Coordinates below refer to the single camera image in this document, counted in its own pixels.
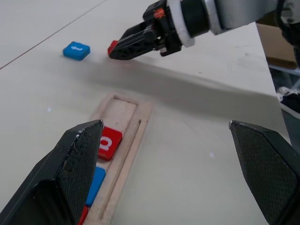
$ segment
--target cardboard box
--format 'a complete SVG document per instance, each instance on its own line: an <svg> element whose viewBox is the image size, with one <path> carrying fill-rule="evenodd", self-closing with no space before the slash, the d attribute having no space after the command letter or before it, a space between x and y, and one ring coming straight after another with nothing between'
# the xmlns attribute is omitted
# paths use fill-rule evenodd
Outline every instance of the cardboard box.
<svg viewBox="0 0 300 225"><path fill-rule="evenodd" d="M257 21L256 25L268 63L285 68L296 68L297 61L293 46L282 36L281 29L275 24L274 15L268 15Z"/></svg>

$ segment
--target white table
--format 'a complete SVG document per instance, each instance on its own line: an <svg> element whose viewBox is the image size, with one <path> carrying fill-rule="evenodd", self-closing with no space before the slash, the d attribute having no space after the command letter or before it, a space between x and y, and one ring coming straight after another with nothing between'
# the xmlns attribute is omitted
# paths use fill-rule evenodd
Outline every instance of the white table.
<svg viewBox="0 0 300 225"><path fill-rule="evenodd" d="M241 120L288 140L255 24L165 58L109 59L151 3L108 0L0 70L0 210L64 131L117 91L155 108L113 225L267 225L228 129ZM73 40L91 47L81 62L61 55Z"/></svg>
<svg viewBox="0 0 300 225"><path fill-rule="evenodd" d="M1 0L0 68L104 0Z"/></svg>

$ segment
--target wooden board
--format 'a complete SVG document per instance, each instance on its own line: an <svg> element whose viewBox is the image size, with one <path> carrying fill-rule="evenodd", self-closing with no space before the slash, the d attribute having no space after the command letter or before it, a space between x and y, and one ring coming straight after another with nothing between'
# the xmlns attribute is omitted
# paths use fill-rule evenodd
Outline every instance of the wooden board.
<svg viewBox="0 0 300 225"><path fill-rule="evenodd" d="M153 105L115 93L109 94L92 116L104 125L123 134L123 139L112 161L98 160L97 166L106 177L84 221L84 225L109 225L117 207L138 146L147 127Z"/></svg>

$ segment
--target orange part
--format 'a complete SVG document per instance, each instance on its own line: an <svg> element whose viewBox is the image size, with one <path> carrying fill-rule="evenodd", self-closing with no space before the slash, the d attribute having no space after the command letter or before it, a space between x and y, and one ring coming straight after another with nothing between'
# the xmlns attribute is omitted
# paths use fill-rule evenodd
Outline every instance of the orange part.
<svg viewBox="0 0 300 225"><path fill-rule="evenodd" d="M162 18L163 16L165 16L165 11L163 8L159 8L157 10L154 11L154 17L157 19Z"/></svg>

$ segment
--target red block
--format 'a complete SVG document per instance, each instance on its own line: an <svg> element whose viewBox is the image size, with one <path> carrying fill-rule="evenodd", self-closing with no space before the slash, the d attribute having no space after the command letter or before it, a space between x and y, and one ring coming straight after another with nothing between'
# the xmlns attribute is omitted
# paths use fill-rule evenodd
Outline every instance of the red block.
<svg viewBox="0 0 300 225"><path fill-rule="evenodd" d="M108 55L110 55L110 53L112 53L112 51L115 48L115 46L117 45L117 43L118 43L118 41L116 41L116 40L112 41L111 45L107 49Z"/></svg>
<svg viewBox="0 0 300 225"><path fill-rule="evenodd" d="M89 212L89 209L88 209L88 207L85 205L84 208L83 208L81 217L80 217L79 222L78 222L77 225L83 225L83 222L84 222L86 216L88 215L88 212Z"/></svg>
<svg viewBox="0 0 300 225"><path fill-rule="evenodd" d="M120 144L122 137L123 135L120 131L105 127L100 139L98 157L105 161L110 161Z"/></svg>

